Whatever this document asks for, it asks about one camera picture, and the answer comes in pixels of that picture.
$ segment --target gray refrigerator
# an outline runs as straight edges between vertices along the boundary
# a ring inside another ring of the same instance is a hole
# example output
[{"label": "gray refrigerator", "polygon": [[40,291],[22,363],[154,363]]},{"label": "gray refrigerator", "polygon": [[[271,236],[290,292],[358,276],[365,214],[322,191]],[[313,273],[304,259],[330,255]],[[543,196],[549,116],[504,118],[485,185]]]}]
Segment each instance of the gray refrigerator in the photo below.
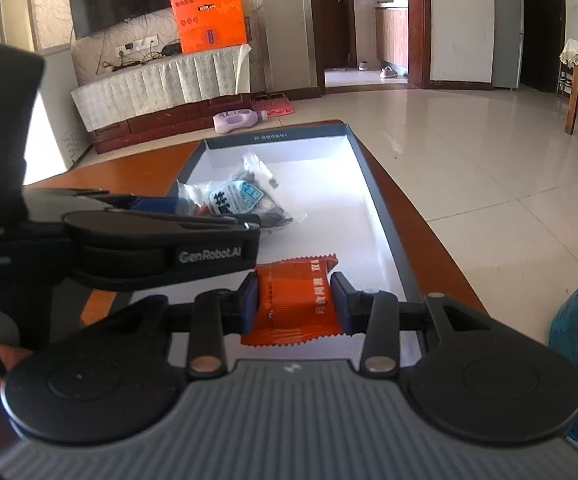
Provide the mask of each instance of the gray refrigerator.
[{"label": "gray refrigerator", "polygon": [[523,60],[524,0],[494,0],[492,85],[518,88]]}]

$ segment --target white appliance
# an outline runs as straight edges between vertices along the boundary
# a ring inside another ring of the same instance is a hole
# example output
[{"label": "white appliance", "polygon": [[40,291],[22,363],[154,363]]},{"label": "white appliance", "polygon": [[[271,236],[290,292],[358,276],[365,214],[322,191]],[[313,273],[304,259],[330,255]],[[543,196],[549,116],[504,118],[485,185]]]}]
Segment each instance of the white appliance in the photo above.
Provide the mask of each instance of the white appliance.
[{"label": "white appliance", "polygon": [[494,0],[492,85],[518,88],[523,60],[525,0]]},{"label": "white appliance", "polygon": [[24,150],[25,184],[64,173],[91,145],[71,97],[78,81],[69,45],[45,48],[36,54],[44,57],[44,75],[35,97]]}]

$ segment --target wooden table leg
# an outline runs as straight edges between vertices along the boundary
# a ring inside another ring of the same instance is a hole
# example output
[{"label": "wooden table leg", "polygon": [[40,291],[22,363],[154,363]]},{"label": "wooden table leg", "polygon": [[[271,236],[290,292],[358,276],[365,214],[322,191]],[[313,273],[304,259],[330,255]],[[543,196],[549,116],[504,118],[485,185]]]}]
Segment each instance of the wooden table leg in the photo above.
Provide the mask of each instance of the wooden table leg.
[{"label": "wooden table leg", "polygon": [[576,114],[578,114],[578,65],[573,68],[572,95],[570,95],[570,105],[565,123],[565,132],[570,135],[573,134],[576,125]]}]

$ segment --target orange snack package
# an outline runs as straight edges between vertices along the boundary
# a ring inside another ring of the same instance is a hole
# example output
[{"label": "orange snack package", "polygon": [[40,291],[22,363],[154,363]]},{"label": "orange snack package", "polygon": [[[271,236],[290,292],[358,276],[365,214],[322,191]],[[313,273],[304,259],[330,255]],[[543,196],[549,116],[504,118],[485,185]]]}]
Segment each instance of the orange snack package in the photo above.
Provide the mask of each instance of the orange snack package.
[{"label": "orange snack package", "polygon": [[242,336],[242,344],[286,345],[342,334],[327,280],[337,264],[332,254],[256,267],[258,314],[253,330]]},{"label": "orange snack package", "polygon": [[241,0],[171,0],[184,54],[247,42]]}]

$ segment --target white logo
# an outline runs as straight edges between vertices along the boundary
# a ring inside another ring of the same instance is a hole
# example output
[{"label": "white logo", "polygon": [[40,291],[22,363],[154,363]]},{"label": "white logo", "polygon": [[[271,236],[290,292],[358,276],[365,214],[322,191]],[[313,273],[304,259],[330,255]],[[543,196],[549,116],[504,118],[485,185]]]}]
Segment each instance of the white logo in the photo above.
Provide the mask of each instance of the white logo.
[{"label": "white logo", "polygon": [[285,366],[285,372],[288,374],[294,374],[302,369],[303,367],[301,367],[298,363],[291,363],[290,365]]},{"label": "white logo", "polygon": [[193,264],[195,262],[205,262],[207,260],[224,260],[224,258],[238,258],[242,254],[242,247],[234,247],[232,249],[216,249],[198,251],[197,253],[188,253],[182,251],[178,256],[181,264]]}]

